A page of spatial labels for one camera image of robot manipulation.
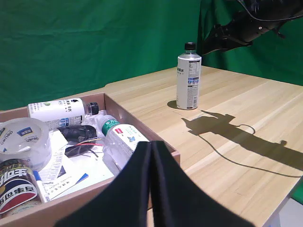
black bottle cap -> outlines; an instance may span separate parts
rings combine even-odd
[[[89,103],[91,107],[91,115],[96,115],[99,113],[98,103]]]
[[[194,51],[196,49],[196,43],[185,43],[184,49],[187,51]]]

plastic bottle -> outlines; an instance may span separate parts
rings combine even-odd
[[[134,126],[120,124],[111,115],[97,116],[98,130],[105,136],[105,150],[121,170],[129,160],[139,141],[148,141]]]
[[[178,56],[177,107],[192,110],[198,107],[202,57],[196,54],[195,43],[185,43],[185,53]]]
[[[81,124],[87,116],[98,112],[97,103],[86,104],[80,98],[31,103],[27,106],[28,116],[45,122],[49,130]]]

green backdrop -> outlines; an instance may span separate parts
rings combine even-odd
[[[0,110],[176,66],[200,0],[0,0]]]
[[[231,0],[201,1],[199,34],[208,35],[214,24],[226,25],[239,3]],[[203,58],[203,64],[219,69],[241,72],[258,77],[303,85],[303,18],[287,22],[281,39],[269,31],[253,41],[251,47],[241,47],[227,52],[213,52]]]

open cardboard box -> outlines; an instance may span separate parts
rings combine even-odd
[[[111,99],[108,95],[98,93],[79,97],[85,102],[97,102],[100,110],[106,109],[107,114],[114,116],[119,122],[135,126],[149,141],[163,140],[141,121],[126,111],[122,106]],[[0,122],[5,122],[19,117],[27,117],[26,107],[1,112]],[[166,146],[174,159],[180,163],[180,154],[168,143],[166,143]],[[77,192],[30,208],[21,213],[3,218],[0,220],[0,226],[53,226],[57,220],[73,213],[75,210],[96,197],[102,192],[102,190],[106,188],[106,186],[110,184],[113,179],[114,178],[107,179]]]

black object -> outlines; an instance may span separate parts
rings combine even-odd
[[[156,227],[253,227],[200,190],[163,141],[139,142],[115,180],[55,226],[145,227],[149,192]]]
[[[185,43],[184,49],[188,50],[188,51],[194,51],[196,49],[196,44],[195,43]]]
[[[235,13],[232,21],[227,25],[215,25],[202,43],[201,55],[216,50],[224,52],[237,47],[251,46],[254,39],[270,30],[279,37],[285,38],[279,32],[280,28],[287,21],[303,17],[301,0],[237,1],[245,11]]]
[[[68,142],[82,142],[97,137],[96,129],[91,125],[71,125],[58,128]],[[94,145],[72,146],[65,149],[67,157],[74,157],[88,152]]]
[[[91,107],[91,115],[96,115],[99,113],[99,105],[98,103],[89,103]]]

